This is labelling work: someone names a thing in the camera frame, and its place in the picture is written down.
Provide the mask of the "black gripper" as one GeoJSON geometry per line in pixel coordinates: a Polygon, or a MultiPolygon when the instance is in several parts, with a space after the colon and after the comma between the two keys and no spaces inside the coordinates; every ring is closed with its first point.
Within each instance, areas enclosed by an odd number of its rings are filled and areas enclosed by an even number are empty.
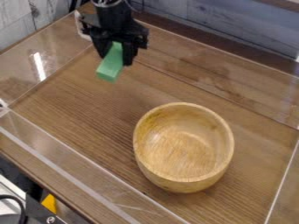
{"type": "Polygon", "coordinates": [[[133,19],[132,9],[126,3],[93,4],[96,12],[82,14],[78,21],[82,33],[90,41],[101,59],[105,58],[113,42],[122,46],[122,63],[130,66],[137,48],[148,45],[148,29],[133,19]]]}

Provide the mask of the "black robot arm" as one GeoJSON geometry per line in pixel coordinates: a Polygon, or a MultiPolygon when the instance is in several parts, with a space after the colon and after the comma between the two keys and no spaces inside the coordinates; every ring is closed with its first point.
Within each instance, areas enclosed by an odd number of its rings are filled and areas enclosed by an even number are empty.
{"type": "Polygon", "coordinates": [[[112,43],[122,48],[122,65],[130,66],[140,49],[148,47],[149,30],[134,20],[129,0],[89,0],[96,12],[78,14],[78,30],[90,38],[100,58],[112,43]]]}

